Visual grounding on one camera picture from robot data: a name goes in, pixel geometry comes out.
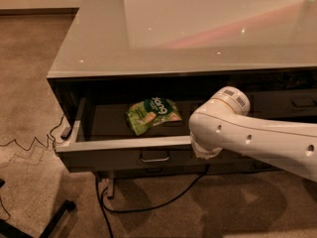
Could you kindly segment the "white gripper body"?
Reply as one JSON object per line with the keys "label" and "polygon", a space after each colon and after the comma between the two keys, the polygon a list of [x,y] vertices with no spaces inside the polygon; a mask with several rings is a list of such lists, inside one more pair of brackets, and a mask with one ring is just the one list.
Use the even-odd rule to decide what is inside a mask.
{"label": "white gripper body", "polygon": [[219,147],[212,147],[211,149],[205,149],[201,147],[193,134],[190,134],[190,142],[195,156],[198,159],[209,160],[211,158],[217,157],[222,151],[222,148]]}

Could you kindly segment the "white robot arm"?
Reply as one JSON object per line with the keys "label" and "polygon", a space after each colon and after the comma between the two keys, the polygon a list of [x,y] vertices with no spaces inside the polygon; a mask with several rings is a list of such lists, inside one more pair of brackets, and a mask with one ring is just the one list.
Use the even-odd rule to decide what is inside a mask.
{"label": "white robot arm", "polygon": [[198,158],[229,150],[317,181],[317,125],[253,118],[244,92],[226,86],[189,118],[191,145]]}

